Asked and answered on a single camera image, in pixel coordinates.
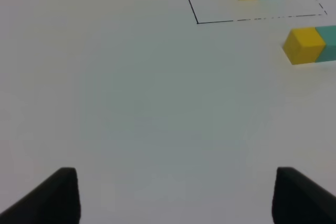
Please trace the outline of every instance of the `white surface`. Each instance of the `white surface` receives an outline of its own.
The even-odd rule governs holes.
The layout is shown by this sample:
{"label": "white surface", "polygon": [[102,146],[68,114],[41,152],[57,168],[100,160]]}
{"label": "white surface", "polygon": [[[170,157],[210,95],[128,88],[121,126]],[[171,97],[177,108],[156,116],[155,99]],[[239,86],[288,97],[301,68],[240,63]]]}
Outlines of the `white surface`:
{"label": "white surface", "polygon": [[316,0],[191,0],[191,2],[200,23],[324,14]]}
{"label": "white surface", "polygon": [[82,224],[270,224],[278,166],[336,194],[336,63],[187,0],[0,0],[0,210],[78,170]]}

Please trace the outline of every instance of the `yellow cube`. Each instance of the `yellow cube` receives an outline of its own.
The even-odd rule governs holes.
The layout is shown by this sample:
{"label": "yellow cube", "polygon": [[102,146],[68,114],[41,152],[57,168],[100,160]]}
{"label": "yellow cube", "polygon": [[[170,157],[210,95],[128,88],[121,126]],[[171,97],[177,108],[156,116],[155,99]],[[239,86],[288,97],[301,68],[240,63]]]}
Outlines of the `yellow cube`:
{"label": "yellow cube", "polygon": [[292,29],[284,44],[284,51],[293,65],[315,62],[325,42],[314,27]]}

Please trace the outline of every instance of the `two-cube block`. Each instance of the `two-cube block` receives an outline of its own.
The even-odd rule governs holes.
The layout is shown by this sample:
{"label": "two-cube block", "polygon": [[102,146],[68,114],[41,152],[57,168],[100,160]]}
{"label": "two-cube block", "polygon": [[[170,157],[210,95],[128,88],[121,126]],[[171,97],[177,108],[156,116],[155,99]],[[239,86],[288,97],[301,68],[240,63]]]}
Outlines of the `two-cube block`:
{"label": "two-cube block", "polygon": [[292,29],[284,51],[293,65],[336,60],[336,26]]}

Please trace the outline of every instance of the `teal cube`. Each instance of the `teal cube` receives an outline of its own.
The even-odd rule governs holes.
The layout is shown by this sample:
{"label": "teal cube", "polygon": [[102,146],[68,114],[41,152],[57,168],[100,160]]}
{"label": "teal cube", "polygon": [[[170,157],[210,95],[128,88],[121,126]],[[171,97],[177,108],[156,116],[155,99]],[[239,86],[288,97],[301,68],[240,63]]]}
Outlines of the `teal cube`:
{"label": "teal cube", "polygon": [[336,60],[336,26],[321,26],[316,30],[326,43],[316,62]]}

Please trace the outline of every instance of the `block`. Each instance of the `block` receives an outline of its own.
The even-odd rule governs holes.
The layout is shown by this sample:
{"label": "block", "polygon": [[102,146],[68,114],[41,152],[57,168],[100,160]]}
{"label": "block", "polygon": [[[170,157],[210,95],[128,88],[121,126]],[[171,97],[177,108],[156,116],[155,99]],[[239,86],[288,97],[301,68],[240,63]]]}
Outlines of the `block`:
{"label": "block", "polygon": [[316,62],[336,60],[336,26],[316,27],[316,31],[326,43]]}
{"label": "block", "polygon": [[336,197],[292,167],[280,167],[272,201],[274,224],[336,224]]}
{"label": "block", "polygon": [[284,51],[293,65],[315,62],[325,48],[325,42],[314,27],[292,29]]}

